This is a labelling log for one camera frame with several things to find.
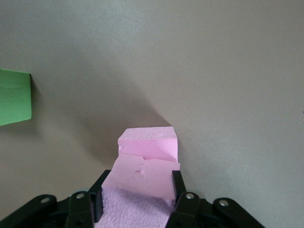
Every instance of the pink foam piece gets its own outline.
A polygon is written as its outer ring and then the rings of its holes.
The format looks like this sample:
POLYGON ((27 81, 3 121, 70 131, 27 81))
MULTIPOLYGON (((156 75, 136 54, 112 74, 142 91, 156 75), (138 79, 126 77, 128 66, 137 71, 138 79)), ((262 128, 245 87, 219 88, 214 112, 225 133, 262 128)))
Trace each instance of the pink foam piece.
POLYGON ((102 188, 116 187, 134 193, 174 200, 172 170, 180 170, 173 161, 152 159, 121 153, 102 184, 102 188))
POLYGON ((174 201, 117 188, 103 189, 104 213, 96 228, 164 228, 174 201))
POLYGON ((118 139, 119 154, 178 162, 178 142, 173 127, 129 128, 118 139))

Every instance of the white wall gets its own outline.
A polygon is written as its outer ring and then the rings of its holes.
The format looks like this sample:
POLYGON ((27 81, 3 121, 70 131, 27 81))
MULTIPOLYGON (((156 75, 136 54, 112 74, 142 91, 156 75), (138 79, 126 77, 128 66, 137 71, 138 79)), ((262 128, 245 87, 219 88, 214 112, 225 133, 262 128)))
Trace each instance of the white wall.
POLYGON ((2 0, 0 68, 33 118, 0 127, 0 218, 90 186, 126 128, 172 125, 189 189, 304 224, 304 1, 2 0))

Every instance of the pink foam block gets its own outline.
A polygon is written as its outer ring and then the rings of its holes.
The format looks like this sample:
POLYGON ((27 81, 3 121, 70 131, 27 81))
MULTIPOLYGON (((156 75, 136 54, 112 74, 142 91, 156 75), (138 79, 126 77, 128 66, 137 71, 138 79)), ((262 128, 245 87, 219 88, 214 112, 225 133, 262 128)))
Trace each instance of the pink foam block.
POLYGON ((145 160, 143 157, 121 153, 102 184, 148 196, 174 200, 172 170, 180 164, 165 160, 145 160))
POLYGON ((174 210, 174 200, 109 187, 103 189, 103 206, 98 228, 164 228, 174 210))
POLYGON ((173 127, 129 128, 118 139, 119 154, 177 162, 178 143, 173 127))

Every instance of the green paper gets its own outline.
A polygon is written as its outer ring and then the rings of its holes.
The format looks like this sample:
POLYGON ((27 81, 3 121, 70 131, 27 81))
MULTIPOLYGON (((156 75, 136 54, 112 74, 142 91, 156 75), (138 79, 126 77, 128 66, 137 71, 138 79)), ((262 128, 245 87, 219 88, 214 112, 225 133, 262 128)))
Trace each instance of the green paper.
POLYGON ((30 74, 0 69, 0 125, 31 117, 30 74))

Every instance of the black plastic part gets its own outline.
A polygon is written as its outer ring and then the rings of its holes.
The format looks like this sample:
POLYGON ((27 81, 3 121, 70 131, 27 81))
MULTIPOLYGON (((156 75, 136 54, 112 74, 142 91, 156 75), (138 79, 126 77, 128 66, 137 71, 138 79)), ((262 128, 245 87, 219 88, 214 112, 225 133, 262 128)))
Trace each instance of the black plastic part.
POLYGON ((66 228, 94 228, 90 193, 80 191, 70 197, 66 228))
POLYGON ((200 198, 193 192, 184 192, 171 213, 166 228, 193 228, 197 224, 197 214, 200 207, 200 198))
POLYGON ((181 171, 172 171, 172 179, 173 179, 175 199, 177 202, 181 194, 186 192, 186 187, 181 175, 181 171))
POLYGON ((205 199, 200 200, 198 222, 204 228, 221 227, 229 228, 229 223, 224 220, 219 214, 214 212, 213 205, 205 199))
POLYGON ((233 227, 236 228, 264 228, 255 218, 253 218, 238 203, 229 198, 216 199, 213 207, 226 218, 233 227), (222 206, 221 200, 225 200, 228 205, 222 206))
POLYGON ((109 175, 110 171, 111 170, 105 170, 104 173, 98 178, 95 184, 93 184, 93 186, 88 191, 91 195, 91 201, 93 205, 94 222, 98 222, 104 213, 101 185, 105 181, 106 177, 109 175))
POLYGON ((52 195, 40 195, 0 221, 0 228, 34 228, 49 213, 56 210, 57 199, 52 195))

